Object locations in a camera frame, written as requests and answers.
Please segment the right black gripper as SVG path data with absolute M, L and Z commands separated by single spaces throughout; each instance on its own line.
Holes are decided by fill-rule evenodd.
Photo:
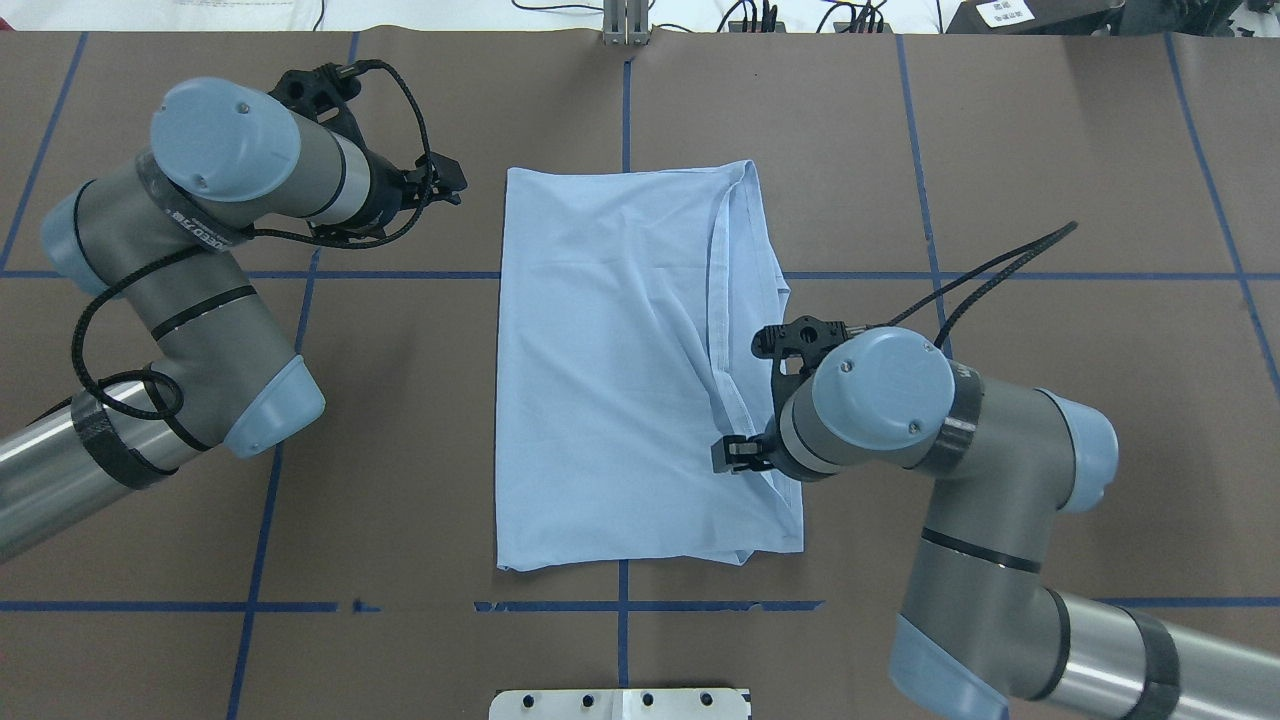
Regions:
M 777 419 L 771 419 L 759 436 L 722 436 L 713 443 L 712 455 L 713 471 L 717 474 L 772 470 L 781 477 L 801 480 L 801 466 L 786 450 Z

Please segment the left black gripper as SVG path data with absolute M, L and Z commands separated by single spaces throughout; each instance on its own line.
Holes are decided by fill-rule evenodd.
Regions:
M 397 231 L 407 233 L 421 210 L 439 202 L 458 206 L 462 202 L 460 193 L 468 187 L 461 164 L 442 154 L 422 154 L 408 170 L 374 151 L 366 151 L 365 158 L 369 192 L 355 214 L 356 233 L 385 233 L 401 213 L 410 211 L 410 219 Z

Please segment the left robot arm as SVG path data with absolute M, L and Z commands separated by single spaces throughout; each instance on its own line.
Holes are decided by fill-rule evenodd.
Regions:
M 78 389 L 3 441 L 3 559 L 223 446 L 252 457 L 326 400 L 233 250 L 260 237 L 376 249 L 461 165 L 422 145 L 401 169 L 366 143 L 349 101 L 379 60 L 288 70 L 268 91 L 198 77 L 170 88 L 146 149 L 45 218 L 44 252 L 91 300 L 70 340 Z

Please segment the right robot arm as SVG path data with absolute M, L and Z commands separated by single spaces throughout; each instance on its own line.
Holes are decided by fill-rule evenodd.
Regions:
M 934 486 L 890 657 L 946 719 L 1012 700 L 1092 719 L 1275 719 L 1277 657 L 1046 587 L 1053 520 L 1103 497 L 1117 436 L 1093 407 L 986 379 L 914 331 L 803 316 L 758 331 L 772 419 L 726 436 L 717 471 L 815 482 L 869 461 Z

